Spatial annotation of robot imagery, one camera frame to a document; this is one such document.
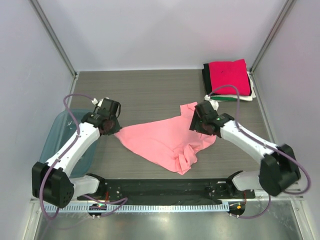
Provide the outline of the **light pink t shirt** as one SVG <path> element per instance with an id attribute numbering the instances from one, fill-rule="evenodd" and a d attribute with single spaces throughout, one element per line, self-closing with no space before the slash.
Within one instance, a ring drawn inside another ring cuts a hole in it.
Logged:
<path id="1" fill-rule="evenodd" d="M 190 130 L 196 102 L 180 106 L 180 115 L 122 128 L 115 136 L 124 147 L 171 172 L 184 175 L 198 161 L 196 154 L 216 141 Z"/>

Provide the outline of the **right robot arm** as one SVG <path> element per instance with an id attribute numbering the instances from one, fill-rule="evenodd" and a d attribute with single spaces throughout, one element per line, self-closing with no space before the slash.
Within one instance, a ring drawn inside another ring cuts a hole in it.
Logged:
<path id="1" fill-rule="evenodd" d="M 263 189 L 276 197 L 301 178 L 290 146 L 271 143 L 241 126 L 229 114 L 218 114 L 212 100 L 196 104 L 189 129 L 226 140 L 259 164 L 258 171 L 241 170 L 229 176 L 226 182 L 232 190 Z"/>

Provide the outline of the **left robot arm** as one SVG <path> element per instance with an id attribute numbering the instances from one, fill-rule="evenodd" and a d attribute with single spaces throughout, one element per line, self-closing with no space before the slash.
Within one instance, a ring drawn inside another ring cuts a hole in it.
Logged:
<path id="1" fill-rule="evenodd" d="M 45 162 L 36 162 L 31 170 L 32 195 L 59 209 L 72 199 L 100 198 L 107 192 L 106 180 L 96 174 L 72 178 L 80 158 L 101 136 L 118 133 L 121 104 L 109 98 L 93 99 L 95 108 L 86 113 L 69 140 Z"/>

